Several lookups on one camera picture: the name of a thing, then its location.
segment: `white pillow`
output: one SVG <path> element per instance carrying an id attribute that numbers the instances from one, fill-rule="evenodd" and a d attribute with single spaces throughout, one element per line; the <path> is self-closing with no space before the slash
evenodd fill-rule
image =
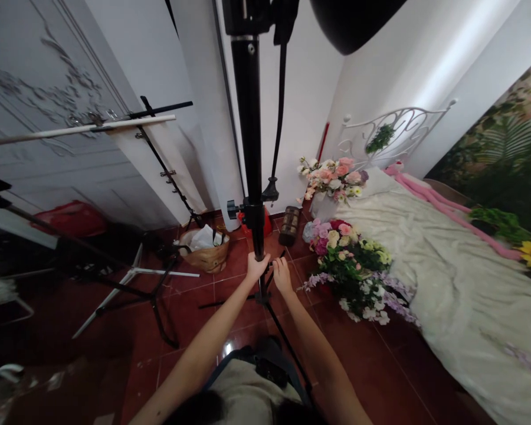
<path id="1" fill-rule="evenodd" d="M 402 188 L 393 177 L 388 176 L 378 167 L 368 168 L 365 171 L 368 173 L 368 181 L 366 187 L 362 189 L 362 198 L 378 193 L 397 191 L 398 187 Z"/>

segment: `white door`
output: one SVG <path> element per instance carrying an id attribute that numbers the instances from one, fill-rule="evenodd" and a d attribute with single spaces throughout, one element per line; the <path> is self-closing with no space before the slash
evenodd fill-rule
<path id="1" fill-rule="evenodd" d="M 0 137 L 132 109 L 139 102 L 82 0 L 0 0 Z M 81 200 L 144 229 L 177 223 L 102 133 L 0 146 L 0 179 L 31 213 Z"/>

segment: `flower bouquet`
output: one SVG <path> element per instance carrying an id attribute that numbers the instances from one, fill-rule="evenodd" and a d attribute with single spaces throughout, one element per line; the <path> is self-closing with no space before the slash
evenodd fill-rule
<path id="1" fill-rule="evenodd" d="M 351 158 L 340 158 L 338 161 L 327 159 L 319 162 L 316 159 L 306 161 L 299 159 L 301 165 L 297 167 L 302 175 L 307 176 L 309 184 L 304 198 L 309 200 L 315 192 L 326 192 L 335 201 L 348 203 L 348 198 L 362 195 L 362 188 L 368 180 L 365 171 L 350 171 L 354 164 Z"/>
<path id="2" fill-rule="evenodd" d="M 419 326 L 409 309 L 415 291 L 388 274 L 392 258 L 382 244 L 363 238 L 358 228 L 343 220 L 314 220 L 312 236 L 310 248 L 319 255 L 319 271 L 303 284 L 305 291 L 328 285 L 355 322 L 366 319 L 386 325 L 388 307 Z"/>

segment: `cable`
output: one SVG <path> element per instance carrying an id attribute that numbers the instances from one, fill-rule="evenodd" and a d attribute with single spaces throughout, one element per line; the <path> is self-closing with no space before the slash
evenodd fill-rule
<path id="1" fill-rule="evenodd" d="M 281 140 L 281 127 L 283 125 L 283 104 L 285 103 L 285 67 L 287 61 L 287 44 L 281 45 L 279 53 L 279 104 L 277 107 L 277 135 L 276 150 L 273 154 L 273 167 L 271 177 L 276 176 L 277 154 L 279 153 L 279 142 Z"/>

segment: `hand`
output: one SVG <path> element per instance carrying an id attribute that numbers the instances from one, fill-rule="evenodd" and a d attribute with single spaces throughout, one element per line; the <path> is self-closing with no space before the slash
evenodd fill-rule
<path id="1" fill-rule="evenodd" d="M 281 295 L 285 296 L 288 293 L 293 293 L 289 266 L 284 257 L 273 260 L 273 279 L 276 281 L 276 286 Z"/>
<path id="2" fill-rule="evenodd" d="M 267 264 L 270 262 L 270 257 L 271 255 L 266 254 L 262 261 L 256 261 L 253 252 L 248 254 L 248 273 L 246 273 L 246 278 L 251 280 L 252 283 L 256 283 L 260 276 L 264 274 Z"/>

